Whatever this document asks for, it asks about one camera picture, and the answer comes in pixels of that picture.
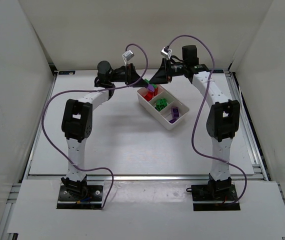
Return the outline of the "red rounded lego brick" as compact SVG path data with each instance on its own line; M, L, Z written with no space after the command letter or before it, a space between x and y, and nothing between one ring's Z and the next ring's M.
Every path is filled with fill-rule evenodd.
M149 102L150 100L153 99L153 97L154 97L154 93L151 92L151 91L149 91L143 98L144 98L147 102Z

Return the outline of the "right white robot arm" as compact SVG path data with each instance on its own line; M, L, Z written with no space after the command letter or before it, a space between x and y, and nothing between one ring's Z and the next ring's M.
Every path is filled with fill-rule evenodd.
M212 72L205 64L199 63L197 47L182 47L182 59L172 54L169 46L161 50L163 59L158 71L151 78L153 84L168 84L173 77L184 76L198 89L210 110L206 130L212 140L213 160L209 172L209 188L214 191L229 189L232 184L230 174L230 152L233 138L239 129L240 103L227 97L211 79Z

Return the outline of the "green square lego brick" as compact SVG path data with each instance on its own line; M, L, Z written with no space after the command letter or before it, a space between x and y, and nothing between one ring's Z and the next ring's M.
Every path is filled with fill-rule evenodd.
M168 105L168 102L165 98L160 98L155 102L155 109L160 112Z

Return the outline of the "purple paw print lego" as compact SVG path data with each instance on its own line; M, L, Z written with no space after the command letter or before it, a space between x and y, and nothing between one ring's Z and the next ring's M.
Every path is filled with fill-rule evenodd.
M176 106L173 106L171 108L171 116L173 119L178 119L180 117L180 112L179 112L179 108Z

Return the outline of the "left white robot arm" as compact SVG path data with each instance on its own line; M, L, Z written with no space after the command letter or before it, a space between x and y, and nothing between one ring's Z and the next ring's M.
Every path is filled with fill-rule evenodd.
M127 63L112 69L108 61L97 65L97 77L94 90L79 99L68 99L63 113L61 129L67 141L68 170L61 179L66 188L80 189L85 185L84 168L85 146L93 128L93 111L111 99L115 92L114 83L125 83L126 86L146 87L148 84L136 72L133 63Z

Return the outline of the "red sloped lego brick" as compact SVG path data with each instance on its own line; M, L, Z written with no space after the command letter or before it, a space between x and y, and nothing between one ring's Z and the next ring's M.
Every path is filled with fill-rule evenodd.
M153 96L155 97L160 93L160 90L159 90L160 88L158 85L154 85L153 87L154 87Z

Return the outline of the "purple curved lego brick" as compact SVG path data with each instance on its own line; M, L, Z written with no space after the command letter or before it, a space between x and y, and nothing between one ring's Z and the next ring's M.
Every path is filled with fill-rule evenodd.
M173 118L173 119L171 119L171 120L169 121L169 123L174 124L176 121L177 121L177 119L176 119L176 118Z

